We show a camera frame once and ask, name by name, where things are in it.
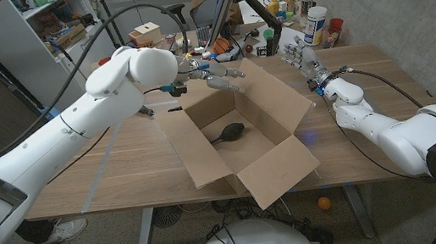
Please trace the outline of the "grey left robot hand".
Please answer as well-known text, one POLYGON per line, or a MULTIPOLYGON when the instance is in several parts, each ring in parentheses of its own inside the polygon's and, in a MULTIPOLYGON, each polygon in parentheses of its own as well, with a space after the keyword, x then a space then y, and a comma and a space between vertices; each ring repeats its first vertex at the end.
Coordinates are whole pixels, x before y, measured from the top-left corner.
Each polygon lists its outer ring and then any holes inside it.
POLYGON ((245 77, 245 72, 239 69, 228 68, 220 63, 209 63, 200 59, 186 59, 179 64, 175 81, 204 80, 206 85, 216 90, 238 92, 240 86, 228 78, 245 77))

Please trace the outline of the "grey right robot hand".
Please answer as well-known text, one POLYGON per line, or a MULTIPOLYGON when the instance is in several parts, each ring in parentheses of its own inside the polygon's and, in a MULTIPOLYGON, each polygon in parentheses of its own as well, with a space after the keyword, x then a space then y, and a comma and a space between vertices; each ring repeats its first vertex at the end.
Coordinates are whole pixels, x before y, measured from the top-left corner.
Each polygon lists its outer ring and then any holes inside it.
POLYGON ((323 66, 314 50, 296 36, 294 44, 285 43, 284 51, 286 57, 282 61, 298 69, 308 79, 307 84, 312 92, 323 95, 325 87, 334 76, 323 66))

